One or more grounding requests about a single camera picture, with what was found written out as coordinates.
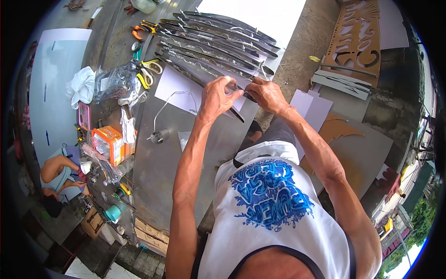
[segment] metal workbench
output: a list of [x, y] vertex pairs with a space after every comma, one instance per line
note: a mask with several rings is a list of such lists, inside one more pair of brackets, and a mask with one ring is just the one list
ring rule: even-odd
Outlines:
[[[83, 67], [91, 66], [93, 70], [101, 67], [107, 71], [110, 68], [127, 63], [132, 58], [130, 46], [135, 41], [130, 26], [135, 26], [143, 19], [150, 22], [158, 22], [161, 18], [173, 18], [172, 12], [182, 10], [194, 10], [201, 0], [172, 0], [157, 5], [156, 10], [146, 15], [137, 12], [128, 16], [123, 7], [127, 1], [110, 3], [106, 2], [92, 26], [92, 33], [84, 56]], [[149, 35], [142, 47], [143, 60], [153, 58], [156, 50], [155, 44], [158, 38]], [[136, 207], [136, 217], [142, 219], [158, 230], [169, 231], [170, 215], [172, 211], [172, 187], [176, 168], [181, 156], [181, 147], [178, 132], [191, 131], [195, 116], [173, 105], [167, 104], [157, 118], [157, 127], [169, 129], [170, 138], [162, 144], [153, 144], [147, 141], [153, 132], [153, 119], [156, 113], [164, 105], [164, 101], [155, 98], [160, 76], [155, 77], [155, 83], [150, 87], [147, 101], [132, 108], [136, 116], [135, 129], [138, 131], [135, 152], [135, 164], [133, 170], [127, 174], [134, 183], [132, 193]], [[96, 121], [102, 119], [104, 125], [111, 125], [120, 130], [120, 108], [116, 100], [110, 100], [100, 105], [90, 104], [91, 124], [97, 128]], [[198, 189], [195, 206], [195, 220], [197, 225], [203, 218], [211, 204], [214, 194], [214, 179], [218, 167], [232, 159], [238, 150], [243, 138], [256, 115], [259, 106], [251, 101], [245, 101], [240, 113], [245, 117], [245, 123], [226, 115], [220, 116], [209, 134], [203, 162], [203, 170]], [[115, 189], [111, 186], [101, 185], [102, 181], [95, 184], [96, 202], [108, 208], [111, 203], [119, 203], [109, 196]], [[100, 192], [105, 192], [109, 197], [109, 203], [104, 203]], [[119, 225], [123, 226], [126, 234], [131, 236], [130, 211], [124, 210]]]

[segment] light blue shirt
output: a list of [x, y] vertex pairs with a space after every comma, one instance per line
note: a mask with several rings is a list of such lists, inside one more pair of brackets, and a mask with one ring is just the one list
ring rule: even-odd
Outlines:
[[[56, 157], [57, 155], [63, 155], [66, 156], [67, 152], [65, 147], [57, 149], [57, 151], [51, 155], [49, 158]], [[42, 176], [40, 175], [40, 183], [42, 184], [42, 187], [51, 188], [56, 191], [56, 193], [62, 188], [63, 184], [67, 179], [74, 181], [74, 178], [71, 177], [71, 171], [72, 169], [70, 167], [64, 166], [62, 172], [56, 176], [53, 180], [50, 181], [50, 183], [45, 183], [42, 180]]]

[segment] tree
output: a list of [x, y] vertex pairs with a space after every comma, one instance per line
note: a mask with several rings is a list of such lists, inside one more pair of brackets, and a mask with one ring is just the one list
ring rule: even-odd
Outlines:
[[[409, 249], [414, 244], [421, 246], [424, 243], [424, 240], [432, 227], [432, 223], [434, 222], [437, 204], [440, 197], [441, 184], [434, 181], [432, 186], [432, 191], [429, 192], [429, 195], [427, 197], [425, 195], [420, 197], [410, 215], [410, 220], [414, 231], [405, 240]], [[384, 276], [384, 273], [388, 273], [397, 267], [402, 262], [405, 255], [406, 251], [404, 250], [403, 246], [400, 245], [389, 257], [383, 261], [381, 269], [375, 278], [388, 279], [386, 276]]]

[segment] pink phone case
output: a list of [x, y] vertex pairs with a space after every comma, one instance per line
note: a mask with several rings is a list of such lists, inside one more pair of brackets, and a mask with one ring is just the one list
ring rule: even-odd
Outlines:
[[79, 126], [84, 126], [87, 130], [90, 130], [90, 107], [83, 102], [79, 102], [78, 118]]

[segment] brown cutout shape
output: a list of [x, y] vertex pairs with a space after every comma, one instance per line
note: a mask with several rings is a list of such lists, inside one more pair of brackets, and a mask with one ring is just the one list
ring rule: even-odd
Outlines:
[[[327, 144], [329, 144], [333, 140], [333, 138], [339, 138], [340, 136], [364, 135], [363, 132], [352, 128], [346, 122], [340, 121], [338, 119], [343, 118], [329, 112], [326, 120], [324, 121], [324, 124], [319, 130], [319, 135]], [[306, 156], [302, 158], [299, 165], [307, 172], [308, 175], [313, 175], [314, 170], [310, 166], [310, 163], [308, 163]]]
[[[379, 77], [381, 66], [379, 17], [377, 0], [343, 2], [323, 63], [347, 66], [347, 61], [352, 61], [353, 68], [377, 74]], [[378, 77], [372, 75], [334, 67], [322, 67], [321, 70], [360, 79], [371, 83], [372, 87], [378, 84]]]

